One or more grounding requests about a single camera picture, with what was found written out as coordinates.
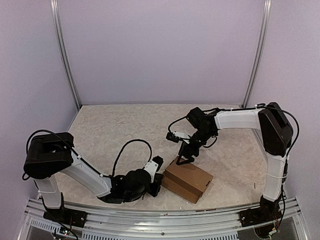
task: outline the white cable tie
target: white cable tie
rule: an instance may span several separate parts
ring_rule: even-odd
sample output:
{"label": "white cable tie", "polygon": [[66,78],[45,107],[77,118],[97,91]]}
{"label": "white cable tie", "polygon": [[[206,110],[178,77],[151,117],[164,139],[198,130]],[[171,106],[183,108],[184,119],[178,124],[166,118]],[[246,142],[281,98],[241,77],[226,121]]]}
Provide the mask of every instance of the white cable tie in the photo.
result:
{"label": "white cable tie", "polygon": [[269,232],[270,237],[271,237],[273,234],[275,234],[276,232],[277,232],[277,230],[273,230],[273,231]]}
{"label": "white cable tie", "polygon": [[272,178],[274,178],[274,179],[285,179],[288,176],[288,174],[287,174],[285,176],[278,177],[278,176],[274,176],[274,175],[271,175],[271,174],[268,174],[268,173],[267,173],[267,175],[272,177]]}

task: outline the wire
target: wire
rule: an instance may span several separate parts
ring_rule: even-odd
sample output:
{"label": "wire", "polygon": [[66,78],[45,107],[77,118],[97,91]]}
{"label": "wire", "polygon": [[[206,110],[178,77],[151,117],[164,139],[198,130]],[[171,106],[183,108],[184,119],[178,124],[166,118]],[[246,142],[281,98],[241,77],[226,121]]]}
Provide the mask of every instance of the wire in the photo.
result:
{"label": "wire", "polygon": [[[38,133],[48,133],[48,134],[52,134],[54,135],[56,138],[58,138],[60,141],[62,141],[65,146],[70,149],[76,156],[79,156],[79,154],[76,152],[76,150],[68,143],[66,142],[64,139],[62,139],[59,135],[57,135],[56,133],[54,133],[53,131],[50,130],[46,130],[46,129],[39,129],[37,131],[34,131],[28,138],[28,140],[26,141],[26,146],[25,146],[25,151],[26,154],[28,154],[29,151],[29,143],[31,141],[31,139],[33,138],[34,135],[38,134]],[[96,170],[93,166],[91,166],[86,160],[84,160],[82,157],[80,158],[89,168],[91,168],[95,173],[101,175],[101,173]]]}
{"label": "wire", "polygon": [[282,197],[282,202],[283,202],[283,211],[282,211],[282,216],[280,218],[280,221],[279,221],[279,224],[278,224],[278,227],[276,227],[275,229],[279,229],[280,228],[280,225],[281,225],[281,222],[282,220],[284,219],[284,216],[285,216],[285,211],[286,211],[286,201],[285,201],[285,191],[284,191],[284,186],[281,185],[281,197]]}
{"label": "wire", "polygon": [[216,143],[216,141],[218,140],[217,136],[213,136],[212,138],[215,138],[215,140],[209,146],[203,146],[205,149],[211,148]]}
{"label": "wire", "polygon": [[59,222],[54,216],[52,216],[52,214],[48,211],[47,206],[45,205],[45,201],[44,201],[44,198],[43,198],[43,197],[41,198],[41,200],[42,200],[42,204],[43,204],[43,206],[44,206],[44,209],[45,209],[46,212],[53,218],[53,220],[54,220],[56,223],[60,224],[65,230],[68,230],[70,233],[72,233],[72,234],[75,236],[75,239],[76,239],[76,240],[79,240],[78,236],[74,233],[74,231],[72,231],[70,228],[68,228],[66,225],[64,225],[63,223]]}
{"label": "wire", "polygon": [[125,147],[126,147],[128,144],[132,143],[132,142],[142,142],[142,143],[147,144],[147,146],[149,147],[149,150],[150,150],[150,157],[149,157],[148,162],[151,160],[151,157],[152,157],[152,148],[151,148],[150,144],[149,144],[146,140],[143,140],[143,139],[132,139],[132,140],[130,140],[130,141],[127,141],[127,142],[123,145],[123,147],[121,148],[118,156],[116,157],[116,159],[115,159],[115,161],[114,161],[111,177],[114,177],[114,176],[115,176],[116,166],[117,166],[118,160],[119,160],[122,152],[124,151]]}
{"label": "wire", "polygon": [[[171,131],[172,125],[175,124],[175,123],[177,123],[177,122],[179,122],[179,121],[181,121],[181,120],[183,120],[183,119],[185,119],[186,117],[187,117],[187,116],[181,117],[181,118],[173,121],[172,123],[170,123],[170,125],[168,126],[168,132],[172,134],[172,131]],[[179,139],[181,139],[181,140],[189,140],[189,138],[183,138],[183,137],[179,137]]]}
{"label": "wire", "polygon": [[300,133],[300,127],[299,127],[299,123],[297,121],[297,119],[295,118],[295,116],[293,114],[291,114],[290,112],[288,111],[285,111],[285,110],[282,110],[282,109],[277,109],[277,108],[274,108],[274,107],[269,107],[269,106],[258,106],[258,108],[263,108],[263,109],[270,109],[270,110],[277,110],[278,112],[282,112],[282,113],[285,113],[285,114],[288,114],[290,117],[293,118],[295,124],[296,124],[296,135],[295,135],[295,138],[291,144],[291,146],[289,147],[288,151],[286,152],[286,157],[289,156],[289,153],[292,149],[292,147],[295,145],[298,137],[299,137],[299,133]]}
{"label": "wire", "polygon": [[211,109],[208,109],[208,110],[203,110],[202,112],[206,113],[206,112],[211,112],[211,111],[214,111],[214,110],[225,110],[224,108],[218,108],[218,107],[214,107],[214,108],[211,108]]}
{"label": "wire", "polygon": [[279,221],[278,221],[278,218],[276,216],[273,216],[273,219],[275,220],[276,224],[277,224],[277,227],[279,228],[280,225],[279,225]]}
{"label": "wire", "polygon": [[259,237],[258,234],[256,233],[256,228],[253,228],[253,231],[254,231],[254,234],[256,235],[256,237],[257,237],[258,239],[262,239],[262,240],[269,240],[269,239],[270,239],[269,236],[268,236],[267,238]]}
{"label": "wire", "polygon": [[27,181],[30,178],[30,176],[25,177],[26,175],[27,174],[25,172],[22,174],[22,180],[23,181]]}

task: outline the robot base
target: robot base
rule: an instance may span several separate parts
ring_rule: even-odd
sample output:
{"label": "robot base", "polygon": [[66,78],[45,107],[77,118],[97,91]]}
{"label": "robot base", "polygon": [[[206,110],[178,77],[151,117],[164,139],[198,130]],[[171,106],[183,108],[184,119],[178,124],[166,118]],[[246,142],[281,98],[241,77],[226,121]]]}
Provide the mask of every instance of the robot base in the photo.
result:
{"label": "robot base", "polygon": [[275,209],[271,214],[262,215],[261,207],[249,208],[239,212],[240,222],[242,227],[263,224],[274,221],[275,218],[281,219],[282,213],[280,209]]}
{"label": "robot base", "polygon": [[83,228],[85,226],[87,215],[85,211],[69,209],[65,207],[64,196],[61,193],[61,207],[59,209],[45,208],[44,219],[68,226]]}

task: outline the metal frame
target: metal frame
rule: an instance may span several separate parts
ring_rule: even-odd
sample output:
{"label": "metal frame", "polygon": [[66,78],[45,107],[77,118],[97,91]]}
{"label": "metal frame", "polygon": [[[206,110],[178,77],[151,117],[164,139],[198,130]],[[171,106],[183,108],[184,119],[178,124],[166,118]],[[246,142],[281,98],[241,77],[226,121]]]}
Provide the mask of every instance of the metal frame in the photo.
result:
{"label": "metal frame", "polygon": [[50,0],[50,5],[51,5],[51,11],[52,11],[52,17],[53,17],[53,23],[54,23],[54,29],[55,29],[55,34],[59,46],[59,51],[61,55],[61,60],[63,63],[63,68],[66,74],[66,79],[72,94],[72,98],[74,101],[74,104],[79,111],[80,108],[82,107],[82,103],[76,88],[76,84],[74,81],[74,78],[72,76],[71,68],[70,68],[70,63],[66,51],[66,46],[64,42],[64,36],[62,32],[62,27],[61,27],[61,21],[60,21],[60,15],[59,15],[59,5],[58,5],[58,0]]}
{"label": "metal frame", "polygon": [[243,102],[241,105],[243,108],[246,108],[248,106],[248,103],[249,103],[249,100],[250,100],[250,97],[252,95],[252,91],[254,88],[254,84],[255,84],[255,81],[257,78],[257,73],[258,73],[260,61],[262,58],[263,49],[264,49],[264,45],[265,45],[265,39],[266,39],[266,35],[267,35],[270,12],[271,12],[271,0],[264,0],[264,9],[263,9],[263,16],[262,16],[262,23],[261,23],[260,34],[259,34],[259,39],[258,39],[258,45],[256,48],[253,66],[252,66],[252,70],[250,73],[250,80],[249,80],[248,86],[246,88],[244,99],[243,99]]}
{"label": "metal frame", "polygon": [[[285,200],[284,219],[293,218],[300,240],[308,240],[305,221],[295,198]],[[255,208],[259,203],[204,210],[143,211],[68,203],[66,207],[88,213],[84,228],[73,227],[79,239],[85,240],[138,240],[177,239],[203,240],[219,236],[236,236],[238,231],[252,229],[242,227],[239,212]],[[22,230],[18,240],[26,239],[30,225],[50,232],[59,227],[57,223],[43,218],[41,201],[30,199],[23,216]]]}

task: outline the vertical metal pole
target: vertical metal pole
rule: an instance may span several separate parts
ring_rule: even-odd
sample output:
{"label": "vertical metal pole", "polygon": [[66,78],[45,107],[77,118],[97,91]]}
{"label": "vertical metal pole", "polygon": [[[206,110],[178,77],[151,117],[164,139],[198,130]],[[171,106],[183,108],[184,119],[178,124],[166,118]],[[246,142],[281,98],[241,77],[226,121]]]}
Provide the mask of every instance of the vertical metal pole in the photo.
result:
{"label": "vertical metal pole", "polygon": [[265,39],[267,35],[268,23],[270,18],[270,11],[271,11],[271,0],[264,0],[264,9],[263,9],[263,16],[262,16],[262,23],[260,28],[260,34],[258,39],[258,45],[255,52],[255,57],[253,61],[253,67],[250,74],[249,84],[246,88],[245,96],[242,102],[242,107],[246,108],[248,106],[250,97],[252,95],[252,91],[254,89],[254,84],[257,78],[257,73],[265,45]]}
{"label": "vertical metal pole", "polygon": [[68,84],[69,84],[69,87],[71,90],[72,98],[74,100],[74,103],[75,103],[77,110],[79,111],[82,104],[81,104],[79,94],[77,92],[74,78],[71,73],[70,63],[69,63],[67,52],[66,52],[64,36],[63,36],[63,32],[62,32],[60,15],[59,15],[58,0],[50,0],[50,4],[51,4],[51,11],[52,11],[52,17],[53,17],[56,38],[58,41],[58,46],[59,46],[61,59],[62,59],[62,63],[63,63],[63,68],[65,70],[66,79],[68,81]]}

